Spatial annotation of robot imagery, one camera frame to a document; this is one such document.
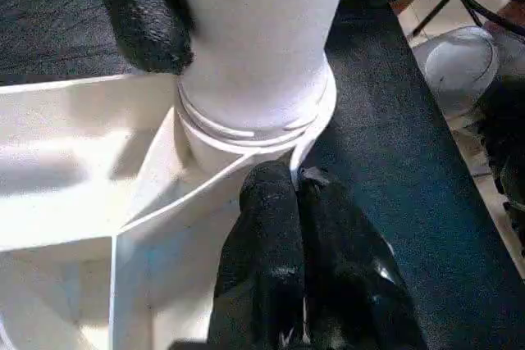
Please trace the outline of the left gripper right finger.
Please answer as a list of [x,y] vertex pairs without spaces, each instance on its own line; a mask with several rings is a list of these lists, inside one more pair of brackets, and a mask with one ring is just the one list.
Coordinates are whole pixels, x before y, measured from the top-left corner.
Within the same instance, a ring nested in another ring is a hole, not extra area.
[[394,253],[335,176],[300,172],[307,327],[316,349],[425,349]]

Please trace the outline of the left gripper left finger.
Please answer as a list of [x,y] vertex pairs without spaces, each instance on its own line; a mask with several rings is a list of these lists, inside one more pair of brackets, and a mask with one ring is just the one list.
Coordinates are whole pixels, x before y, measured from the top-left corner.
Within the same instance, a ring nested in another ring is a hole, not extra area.
[[287,349],[304,322],[304,249],[287,165],[266,161],[246,176],[240,214],[221,249],[208,343],[220,349]]

